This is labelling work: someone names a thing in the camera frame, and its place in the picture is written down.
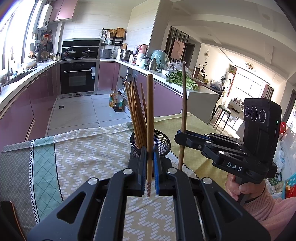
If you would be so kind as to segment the pink sleeve right forearm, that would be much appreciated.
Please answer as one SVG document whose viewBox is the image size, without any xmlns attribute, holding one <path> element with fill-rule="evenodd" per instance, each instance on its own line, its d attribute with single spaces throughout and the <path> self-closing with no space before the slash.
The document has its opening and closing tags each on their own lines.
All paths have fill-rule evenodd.
<svg viewBox="0 0 296 241">
<path fill-rule="evenodd" d="M 285 229 L 295 214 L 295 197 L 274 199 L 268 190 L 243 206 L 266 230 L 271 240 L 275 240 Z"/>
</svg>

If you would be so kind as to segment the person right hand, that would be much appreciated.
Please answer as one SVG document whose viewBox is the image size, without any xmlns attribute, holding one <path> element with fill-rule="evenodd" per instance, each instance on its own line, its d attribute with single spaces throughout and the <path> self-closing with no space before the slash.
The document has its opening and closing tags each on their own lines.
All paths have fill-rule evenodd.
<svg viewBox="0 0 296 241">
<path fill-rule="evenodd" d="M 249 195 L 249 200 L 259 197 L 265 190 L 265 181 L 263 180 L 260 184 L 254 184 L 251 182 L 239 185 L 236 182 L 236 176 L 233 174 L 227 174 L 227 181 L 225 183 L 226 192 L 238 201 L 240 194 Z"/>
</svg>

